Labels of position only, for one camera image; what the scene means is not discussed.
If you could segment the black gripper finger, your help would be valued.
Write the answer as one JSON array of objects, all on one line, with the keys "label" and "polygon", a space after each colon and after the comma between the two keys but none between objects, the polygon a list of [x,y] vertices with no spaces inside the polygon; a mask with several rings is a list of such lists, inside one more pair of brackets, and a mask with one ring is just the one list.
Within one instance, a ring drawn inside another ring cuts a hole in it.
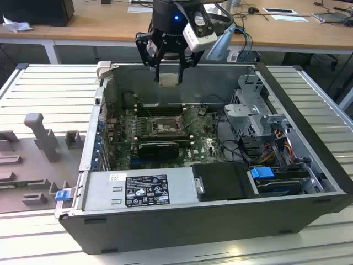
[{"label": "black gripper finger", "polygon": [[185,56],[185,52],[182,51],[179,53],[179,72],[178,72],[178,83],[181,84],[183,82],[183,74],[184,70],[189,67],[195,67],[199,63],[202,58],[203,51],[193,52],[190,56]]},{"label": "black gripper finger", "polygon": [[162,60],[162,52],[160,48],[157,48],[153,56],[148,53],[147,46],[150,42],[153,43],[154,32],[149,33],[137,33],[135,38],[135,44],[140,54],[141,60],[145,66],[149,66],[155,69],[155,82],[159,82],[159,66]]}]

